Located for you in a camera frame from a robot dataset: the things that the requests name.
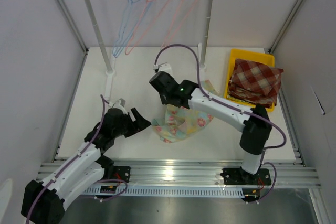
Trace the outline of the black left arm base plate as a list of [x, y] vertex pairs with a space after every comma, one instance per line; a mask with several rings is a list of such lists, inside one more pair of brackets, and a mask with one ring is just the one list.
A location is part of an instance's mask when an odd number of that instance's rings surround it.
[[129, 182], [131, 175], [130, 166], [112, 166], [104, 172], [104, 179], [120, 179]]

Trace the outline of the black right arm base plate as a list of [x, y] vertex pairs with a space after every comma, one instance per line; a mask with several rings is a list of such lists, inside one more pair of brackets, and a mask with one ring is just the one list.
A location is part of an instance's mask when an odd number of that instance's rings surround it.
[[225, 185], [270, 186], [272, 184], [270, 172], [266, 168], [260, 168], [256, 174], [250, 174], [242, 168], [223, 168], [221, 176]]

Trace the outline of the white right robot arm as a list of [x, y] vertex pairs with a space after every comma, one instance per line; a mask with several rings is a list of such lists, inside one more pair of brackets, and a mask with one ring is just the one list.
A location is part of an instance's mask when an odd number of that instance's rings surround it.
[[263, 150], [272, 129], [263, 106], [250, 108], [233, 104], [205, 91], [195, 82], [183, 80], [177, 83], [164, 71], [157, 72], [149, 84], [159, 93], [162, 104], [208, 113], [241, 132], [239, 145], [244, 150], [244, 158], [238, 169], [239, 179], [244, 185], [258, 180]]

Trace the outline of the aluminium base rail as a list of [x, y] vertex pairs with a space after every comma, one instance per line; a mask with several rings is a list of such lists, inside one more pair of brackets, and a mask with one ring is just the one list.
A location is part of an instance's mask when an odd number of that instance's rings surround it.
[[[138, 186], [213, 187], [223, 183], [223, 168], [237, 168], [235, 161], [179, 161], [115, 159], [117, 166], [131, 167], [130, 184]], [[276, 188], [321, 188], [317, 170], [301, 163], [275, 163]]]

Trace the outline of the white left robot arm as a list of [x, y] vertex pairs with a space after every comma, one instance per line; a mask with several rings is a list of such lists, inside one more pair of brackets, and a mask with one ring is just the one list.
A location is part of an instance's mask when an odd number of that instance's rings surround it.
[[136, 108], [130, 112], [109, 109], [72, 157], [42, 181], [27, 184], [21, 209], [26, 223], [59, 223], [71, 203], [92, 184], [127, 185], [104, 153], [115, 139], [133, 136], [150, 125]]

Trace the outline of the yellow plastic bin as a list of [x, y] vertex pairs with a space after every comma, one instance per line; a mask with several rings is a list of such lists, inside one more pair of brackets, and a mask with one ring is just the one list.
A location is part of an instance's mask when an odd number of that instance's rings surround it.
[[238, 48], [233, 48], [230, 51], [229, 58], [228, 58], [228, 65], [227, 65], [227, 72], [226, 72], [226, 82], [225, 82], [225, 89], [224, 89], [224, 95], [223, 98], [237, 103], [239, 105], [245, 105], [249, 106], [251, 108], [254, 108], [255, 105], [249, 102], [246, 102], [244, 100], [240, 100], [237, 98], [233, 98], [229, 96], [228, 94], [228, 85], [231, 81], [232, 74], [235, 68], [235, 63], [236, 59], [243, 59], [243, 60], [248, 60], [248, 61], [254, 61], [258, 63], [262, 63], [268, 66], [275, 66], [275, 58], [272, 55], [265, 54], [262, 52], [256, 52], [252, 50], [245, 50], [245, 49], [238, 49]]

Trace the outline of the floral pastel skirt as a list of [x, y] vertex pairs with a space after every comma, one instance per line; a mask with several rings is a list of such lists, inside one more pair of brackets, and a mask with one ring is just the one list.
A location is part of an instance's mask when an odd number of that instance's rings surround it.
[[193, 136], [213, 119], [206, 112], [166, 105], [164, 116], [152, 121], [152, 129], [162, 142], [172, 144]]

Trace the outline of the red plaid skirt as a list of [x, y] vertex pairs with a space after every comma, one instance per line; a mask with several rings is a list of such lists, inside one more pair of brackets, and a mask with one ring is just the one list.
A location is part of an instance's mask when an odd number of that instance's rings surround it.
[[283, 72], [281, 68], [236, 59], [228, 94], [233, 98], [270, 108], [277, 104]]

